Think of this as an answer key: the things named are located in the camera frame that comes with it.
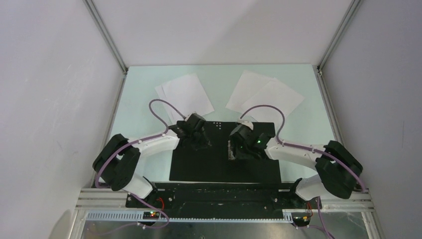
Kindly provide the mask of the metal folder clip mechanism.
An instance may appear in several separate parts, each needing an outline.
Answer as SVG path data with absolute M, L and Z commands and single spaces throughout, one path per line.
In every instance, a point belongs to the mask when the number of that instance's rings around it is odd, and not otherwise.
M 231 141 L 228 141 L 227 144 L 227 149 L 228 149 L 228 160 L 234 160 L 234 156 L 233 156 L 233 151 L 232 151 L 232 146 L 231 146 Z

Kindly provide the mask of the black folder with beige cover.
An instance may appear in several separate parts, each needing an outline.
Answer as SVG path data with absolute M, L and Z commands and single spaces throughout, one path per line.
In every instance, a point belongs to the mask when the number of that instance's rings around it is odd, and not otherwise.
M 193 150 L 178 146 L 172 152 L 169 179 L 186 182 L 280 184 L 279 162 L 272 159 L 228 160 L 229 134 L 235 122 L 207 121 L 211 147 Z

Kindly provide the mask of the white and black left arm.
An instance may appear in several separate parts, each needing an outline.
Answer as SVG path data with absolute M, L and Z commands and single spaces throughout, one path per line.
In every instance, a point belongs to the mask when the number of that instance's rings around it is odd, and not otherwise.
M 113 191 L 124 190 L 137 196 L 145 207 L 157 202 L 155 185 L 135 172 L 141 157 L 172 151 L 183 143 L 195 148 L 209 147 L 205 135 L 206 120 L 192 113 L 184 120 L 166 127 L 164 133 L 129 141 L 122 134 L 114 135 L 93 162 L 96 179 L 102 179 Z

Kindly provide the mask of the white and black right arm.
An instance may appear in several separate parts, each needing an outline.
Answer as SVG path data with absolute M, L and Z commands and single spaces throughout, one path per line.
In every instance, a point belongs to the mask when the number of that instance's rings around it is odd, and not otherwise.
M 251 122 L 238 124 L 229 135 L 234 159 L 280 160 L 315 170 L 316 175 L 299 178 L 289 195 L 295 208 L 326 195 L 349 199 L 356 185 L 362 185 L 361 163 L 338 141 L 306 145 L 280 139 L 279 134 L 259 133 Z

